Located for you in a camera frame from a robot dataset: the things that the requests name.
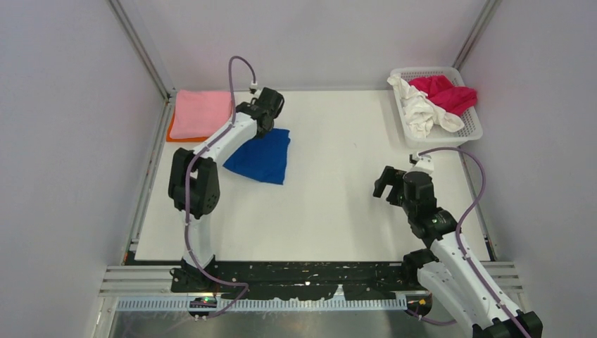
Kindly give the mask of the blue printed t-shirt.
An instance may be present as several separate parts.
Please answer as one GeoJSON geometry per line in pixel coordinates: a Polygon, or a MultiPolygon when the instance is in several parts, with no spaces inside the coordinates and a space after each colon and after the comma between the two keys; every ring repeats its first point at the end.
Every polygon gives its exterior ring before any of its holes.
{"type": "Polygon", "coordinates": [[[283,185],[290,142],[289,130],[275,128],[242,144],[223,167],[257,182],[283,185]]]}

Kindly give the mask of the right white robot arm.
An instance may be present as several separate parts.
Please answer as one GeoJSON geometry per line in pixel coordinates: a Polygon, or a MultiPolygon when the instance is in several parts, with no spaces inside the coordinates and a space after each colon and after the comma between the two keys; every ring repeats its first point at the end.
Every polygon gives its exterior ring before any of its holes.
{"type": "Polygon", "coordinates": [[[469,337],[541,337],[538,315],[506,295],[471,252],[455,218],[437,205],[429,174],[387,166],[372,195],[381,197],[387,187],[388,203],[403,209],[425,245],[403,257],[406,286],[430,291],[469,337]]]}

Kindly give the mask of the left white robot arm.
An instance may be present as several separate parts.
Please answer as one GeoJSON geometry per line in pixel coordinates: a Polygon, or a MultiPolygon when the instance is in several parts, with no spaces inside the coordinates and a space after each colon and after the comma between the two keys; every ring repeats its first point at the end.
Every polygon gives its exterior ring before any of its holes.
{"type": "Polygon", "coordinates": [[[172,157],[168,196],[184,217],[184,253],[172,272],[174,289],[206,292],[225,284],[216,277],[210,240],[210,214],[220,200],[218,164],[247,141],[271,132],[285,103],[268,87],[251,93],[250,101],[232,105],[230,118],[213,136],[193,149],[179,148],[172,157]]]}

